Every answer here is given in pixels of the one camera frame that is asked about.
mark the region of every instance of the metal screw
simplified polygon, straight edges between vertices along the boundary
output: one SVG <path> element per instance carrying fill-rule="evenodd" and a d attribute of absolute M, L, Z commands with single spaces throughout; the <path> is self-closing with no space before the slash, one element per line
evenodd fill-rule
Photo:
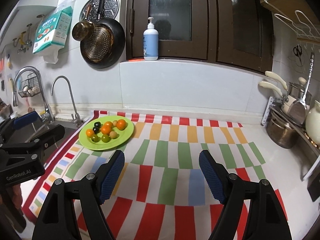
<path fill-rule="evenodd" d="M 262 179 L 261 182 L 263 185 L 266 185 L 266 186 L 270 184 L 269 180 L 267 179 Z"/>
<path fill-rule="evenodd" d="M 229 178 L 232 179 L 232 180 L 236 180 L 238 178 L 238 175 L 234 174 L 234 173 L 230 173 L 229 174 Z"/>
<path fill-rule="evenodd" d="M 60 185 L 60 184 L 62 183 L 62 179 L 56 179 L 56 180 L 54 181 L 54 183 L 55 183 L 56 185 Z"/>
<path fill-rule="evenodd" d="M 89 173 L 87 176 L 85 176 L 87 179 L 93 179 L 95 177 L 94 173 Z"/>

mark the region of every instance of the white ceramic jug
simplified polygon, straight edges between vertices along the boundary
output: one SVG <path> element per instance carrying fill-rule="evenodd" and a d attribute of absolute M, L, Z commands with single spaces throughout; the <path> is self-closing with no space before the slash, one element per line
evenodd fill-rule
<path fill-rule="evenodd" d="M 320 103 L 315 101 L 315 106 L 309 111 L 306 118 L 306 131 L 315 144 L 320 144 Z"/>

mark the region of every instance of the tissue package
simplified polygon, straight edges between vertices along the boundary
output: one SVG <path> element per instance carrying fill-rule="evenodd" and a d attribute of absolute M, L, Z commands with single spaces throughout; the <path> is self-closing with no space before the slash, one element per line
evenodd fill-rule
<path fill-rule="evenodd" d="M 58 50 L 66 43 L 72 18 L 72 7 L 50 15 L 41 22 L 36 31 L 33 53 L 43 56 L 48 63 L 57 63 Z"/>

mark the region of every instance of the orange cherry tomato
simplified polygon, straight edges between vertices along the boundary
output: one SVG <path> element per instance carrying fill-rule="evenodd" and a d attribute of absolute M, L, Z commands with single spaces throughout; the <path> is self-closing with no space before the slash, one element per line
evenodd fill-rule
<path fill-rule="evenodd" d="M 92 135 L 94 135 L 94 131 L 92 129 L 87 129 L 85 131 L 85 134 L 88 136 L 88 137 L 91 137 Z"/>
<path fill-rule="evenodd" d="M 110 126 L 110 128 L 113 128 L 113 123 L 110 121 L 105 122 L 104 125 Z"/>
<path fill-rule="evenodd" d="M 112 128 L 110 126 L 104 125 L 101 127 L 101 132 L 102 132 L 102 134 L 109 135 L 110 132 L 112 132 Z"/>
<path fill-rule="evenodd" d="M 125 127 L 127 126 L 127 122 L 123 119 L 118 120 L 117 122 L 117 128 L 122 131 L 125 129 Z"/>

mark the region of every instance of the blue rectangle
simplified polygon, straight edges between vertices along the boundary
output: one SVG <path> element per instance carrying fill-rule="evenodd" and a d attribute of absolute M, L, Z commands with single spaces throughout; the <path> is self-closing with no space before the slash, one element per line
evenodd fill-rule
<path fill-rule="evenodd" d="M 67 166 L 69 163 L 65 160 L 60 160 L 59 164 L 61 164 L 62 166 Z"/>
<path fill-rule="evenodd" d="M 40 198 L 42 198 L 43 200 L 45 200 L 46 195 L 45 195 L 42 191 L 39 191 L 38 196 L 39 196 Z"/>
<path fill-rule="evenodd" d="M 107 162 L 106 158 L 97 157 L 90 172 L 95 173 L 98 170 L 98 168 L 101 166 L 101 164 L 106 162 Z"/>
<path fill-rule="evenodd" d="M 204 176 L 199 169 L 190 170 L 189 177 L 189 206 L 205 205 Z"/>

